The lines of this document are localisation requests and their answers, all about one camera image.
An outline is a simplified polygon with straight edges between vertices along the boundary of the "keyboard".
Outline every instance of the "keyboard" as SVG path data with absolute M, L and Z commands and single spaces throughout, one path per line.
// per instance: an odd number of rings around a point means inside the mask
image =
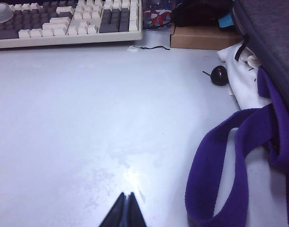
M 62 0 L 9 5 L 0 48 L 139 40 L 141 0 Z

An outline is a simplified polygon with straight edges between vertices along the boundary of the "purple fabric strap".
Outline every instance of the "purple fabric strap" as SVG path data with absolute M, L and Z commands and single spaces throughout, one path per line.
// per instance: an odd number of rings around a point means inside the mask
M 245 227 L 248 207 L 245 158 L 260 145 L 269 150 L 269 162 L 286 173 L 289 222 L 289 114 L 262 68 L 258 71 L 258 90 L 260 96 L 271 98 L 272 104 L 236 112 L 207 133 L 198 147 L 188 176 L 185 205 L 190 218 L 203 227 Z M 213 216 L 228 134 L 233 128 L 238 128 L 235 179 L 222 210 Z

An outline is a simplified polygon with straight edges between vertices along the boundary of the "cardboard box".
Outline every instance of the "cardboard box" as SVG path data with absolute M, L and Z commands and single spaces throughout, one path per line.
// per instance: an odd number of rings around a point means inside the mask
M 172 27 L 170 46 L 205 50 L 222 50 L 242 40 L 236 31 L 221 30 L 218 26 Z

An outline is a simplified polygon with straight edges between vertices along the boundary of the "white fabric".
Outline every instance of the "white fabric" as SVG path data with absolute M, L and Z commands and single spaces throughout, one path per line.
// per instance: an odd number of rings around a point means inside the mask
M 258 95 L 257 72 L 261 64 L 249 49 L 242 51 L 236 61 L 235 54 L 240 46 L 235 44 L 218 51 L 218 55 L 227 64 L 228 80 L 240 108 L 261 108 L 271 103 L 270 99 Z
M 240 46 L 241 44 L 236 44 L 218 51 L 218 55 L 227 64 L 228 80 L 240 108 L 261 108 L 271 100 L 258 95 L 256 79 L 260 63 L 249 49 L 245 49 L 239 61 L 236 61 L 235 54 Z M 225 204 L 235 178 L 235 132 L 232 130 L 228 138 L 215 214 Z M 267 154 L 260 146 L 245 159 L 249 189 L 246 227 L 288 227 L 285 174 L 269 165 Z

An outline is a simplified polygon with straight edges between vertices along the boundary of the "desk surface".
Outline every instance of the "desk surface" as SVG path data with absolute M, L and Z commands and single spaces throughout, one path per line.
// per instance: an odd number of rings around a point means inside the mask
M 95 227 L 132 191 L 149 227 L 188 226 L 196 148 L 238 107 L 215 51 L 127 51 L 168 41 L 0 51 L 0 227 Z

